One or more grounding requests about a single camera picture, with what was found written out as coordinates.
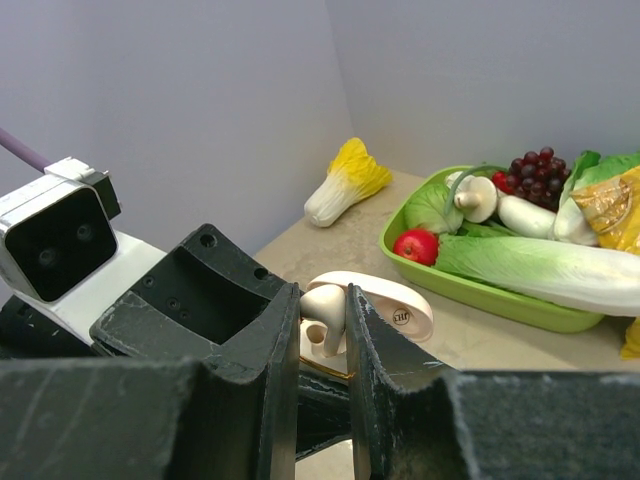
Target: beige table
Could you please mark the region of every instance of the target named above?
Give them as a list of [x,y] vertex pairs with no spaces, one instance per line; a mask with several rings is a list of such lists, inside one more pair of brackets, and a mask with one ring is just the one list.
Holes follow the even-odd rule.
[[421,289],[402,279],[378,248],[384,223],[422,182],[394,172],[392,185],[319,229],[302,219],[256,259],[287,281],[307,282],[331,270],[353,270],[409,285],[434,312],[435,332],[421,347],[459,369],[632,370],[619,350],[628,319],[605,319],[579,334],[557,334],[497,317]]

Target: green tray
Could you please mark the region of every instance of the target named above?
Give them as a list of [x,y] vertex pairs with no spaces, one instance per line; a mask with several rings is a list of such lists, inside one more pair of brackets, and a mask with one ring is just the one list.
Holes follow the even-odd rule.
[[[443,183],[447,175],[467,168],[469,167],[458,166],[440,170],[427,178],[421,187],[429,183]],[[598,324],[604,318],[602,314],[560,307],[526,295],[456,277],[394,254],[395,240],[407,230],[403,215],[403,208],[407,200],[387,221],[380,234],[379,245],[383,253],[393,262],[400,275],[408,281],[485,312],[552,332],[581,332]]]

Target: gray wall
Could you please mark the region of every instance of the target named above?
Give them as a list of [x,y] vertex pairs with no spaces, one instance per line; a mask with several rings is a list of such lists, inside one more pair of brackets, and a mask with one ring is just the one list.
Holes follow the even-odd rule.
[[[0,45],[0,125],[110,170],[116,227],[164,249],[211,222],[255,252],[353,134],[324,2],[7,0]],[[0,166],[0,194],[38,175]]]
[[327,0],[355,131],[427,175],[640,148],[637,0]]

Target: grape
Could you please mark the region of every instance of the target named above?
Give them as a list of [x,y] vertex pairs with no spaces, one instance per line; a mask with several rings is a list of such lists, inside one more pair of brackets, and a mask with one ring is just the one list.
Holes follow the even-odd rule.
[[563,182],[565,182],[567,178],[569,178],[569,175],[571,175],[571,170],[569,170],[568,168],[565,168],[564,170],[558,172],[558,178]]
[[518,177],[516,177],[515,175],[509,175],[507,177],[507,187],[515,188],[518,185],[520,185],[520,179]]
[[525,178],[525,179],[522,181],[521,186],[522,186],[522,188],[523,188],[525,191],[529,191],[529,190],[531,189],[531,187],[533,186],[533,184],[534,184],[534,183],[535,183],[535,181],[533,180],[533,178],[530,178],[530,177],[529,177],[529,178]]
[[538,154],[536,152],[527,152],[524,155],[524,163],[529,164],[529,163],[533,163],[535,164],[538,161]]
[[555,152],[551,147],[544,147],[542,150],[540,150],[540,158],[546,160],[547,162],[553,158],[554,154]]
[[514,175],[519,174],[523,165],[524,165],[524,160],[521,158],[516,158],[513,162],[511,162],[509,173],[513,173]]
[[549,165],[549,172],[551,173],[552,177],[557,177],[558,173],[562,170],[563,168],[558,163],[551,162],[551,165]]
[[559,192],[560,190],[562,190],[562,180],[560,180],[559,178],[552,178],[551,180],[549,180],[547,188],[550,192]]
[[551,205],[555,200],[555,195],[549,190],[545,191],[540,197],[540,201],[545,205]]
[[534,173],[536,173],[536,166],[531,164],[525,165],[522,167],[522,170],[520,170],[520,175],[524,178],[531,177]]
[[534,175],[536,180],[546,181],[551,176],[551,170],[548,168],[539,168]]
[[551,160],[551,166],[553,167],[554,165],[558,165],[558,170],[562,170],[567,166],[564,160],[557,157],[553,157],[553,159]]
[[541,195],[542,192],[544,192],[544,183],[542,182],[535,182],[533,185],[531,185],[531,193],[535,194],[535,195]]

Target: apple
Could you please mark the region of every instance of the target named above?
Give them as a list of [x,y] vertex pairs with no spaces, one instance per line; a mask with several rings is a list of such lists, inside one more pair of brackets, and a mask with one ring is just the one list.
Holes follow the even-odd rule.
[[438,237],[422,228],[412,228],[398,237],[393,253],[430,267],[438,258]]

